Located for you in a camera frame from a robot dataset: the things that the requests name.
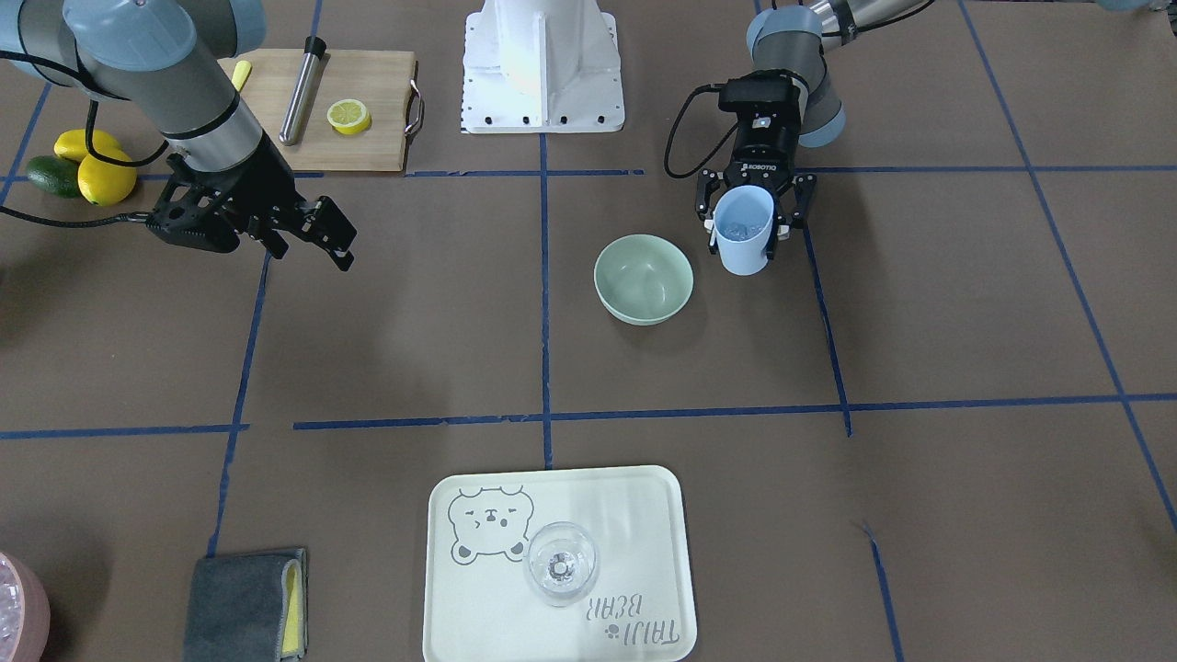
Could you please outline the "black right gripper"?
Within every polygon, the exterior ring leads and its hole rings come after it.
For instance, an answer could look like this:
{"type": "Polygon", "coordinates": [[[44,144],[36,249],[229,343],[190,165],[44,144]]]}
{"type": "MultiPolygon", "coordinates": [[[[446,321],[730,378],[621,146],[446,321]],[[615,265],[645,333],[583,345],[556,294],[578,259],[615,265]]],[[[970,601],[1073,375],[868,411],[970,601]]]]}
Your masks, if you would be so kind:
{"type": "Polygon", "coordinates": [[[357,230],[328,196],[310,201],[295,188],[293,172],[270,138],[262,138],[244,163],[217,172],[189,165],[171,154],[172,176],[144,226],[169,245],[231,253],[240,236],[262,244],[273,259],[282,259],[290,234],[330,256],[341,272],[355,257],[350,245],[357,230]]]}

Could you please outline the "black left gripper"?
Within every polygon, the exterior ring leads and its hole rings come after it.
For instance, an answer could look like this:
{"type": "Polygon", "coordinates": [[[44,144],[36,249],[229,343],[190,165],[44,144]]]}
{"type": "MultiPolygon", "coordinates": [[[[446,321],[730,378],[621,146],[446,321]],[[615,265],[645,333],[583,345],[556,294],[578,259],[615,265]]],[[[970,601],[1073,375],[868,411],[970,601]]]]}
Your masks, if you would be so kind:
{"type": "Polygon", "coordinates": [[[806,82],[797,75],[744,75],[694,90],[717,93],[718,108],[736,115],[733,148],[727,167],[701,167],[694,186],[694,214],[707,234],[709,247],[718,247],[714,205],[720,186],[767,188],[776,200],[776,218],[769,237],[769,262],[777,245],[793,229],[807,227],[807,211],[816,178],[797,176],[794,151],[807,102],[806,82]]]}

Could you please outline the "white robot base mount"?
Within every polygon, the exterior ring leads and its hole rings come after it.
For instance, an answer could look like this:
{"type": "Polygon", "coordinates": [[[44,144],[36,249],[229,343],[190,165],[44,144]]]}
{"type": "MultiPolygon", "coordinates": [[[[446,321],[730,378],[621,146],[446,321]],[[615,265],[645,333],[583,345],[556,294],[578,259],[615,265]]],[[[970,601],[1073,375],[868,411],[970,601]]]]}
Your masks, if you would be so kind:
{"type": "Polygon", "coordinates": [[[485,1],[466,16],[463,46],[463,133],[625,126],[616,16],[596,1],[485,1]]]}

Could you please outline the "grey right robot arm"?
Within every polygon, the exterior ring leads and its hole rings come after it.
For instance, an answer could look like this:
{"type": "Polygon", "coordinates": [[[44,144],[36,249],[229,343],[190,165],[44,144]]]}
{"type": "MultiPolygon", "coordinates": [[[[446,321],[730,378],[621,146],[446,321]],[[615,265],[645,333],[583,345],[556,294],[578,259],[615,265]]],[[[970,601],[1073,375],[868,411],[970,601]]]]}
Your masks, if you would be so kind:
{"type": "Polygon", "coordinates": [[[125,100],[160,131],[172,176],[135,216],[171,245],[230,253],[286,236],[350,269],[355,229],[335,201],[306,200],[275,143],[222,69],[265,39],[259,1],[5,1],[4,59],[93,101],[125,100]]]}

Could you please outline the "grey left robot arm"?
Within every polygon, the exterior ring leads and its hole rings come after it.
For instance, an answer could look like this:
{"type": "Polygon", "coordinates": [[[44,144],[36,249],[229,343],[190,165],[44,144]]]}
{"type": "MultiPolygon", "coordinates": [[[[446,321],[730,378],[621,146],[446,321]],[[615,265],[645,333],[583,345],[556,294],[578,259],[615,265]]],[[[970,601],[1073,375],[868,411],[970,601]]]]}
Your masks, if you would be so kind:
{"type": "Polygon", "coordinates": [[[916,16],[925,1],[799,1],[760,11],[749,24],[749,74],[698,88],[734,118],[729,163],[694,167],[694,214],[709,251],[731,274],[765,269],[779,243],[806,227],[816,178],[797,150],[833,143],[847,115],[827,51],[916,16]]]}

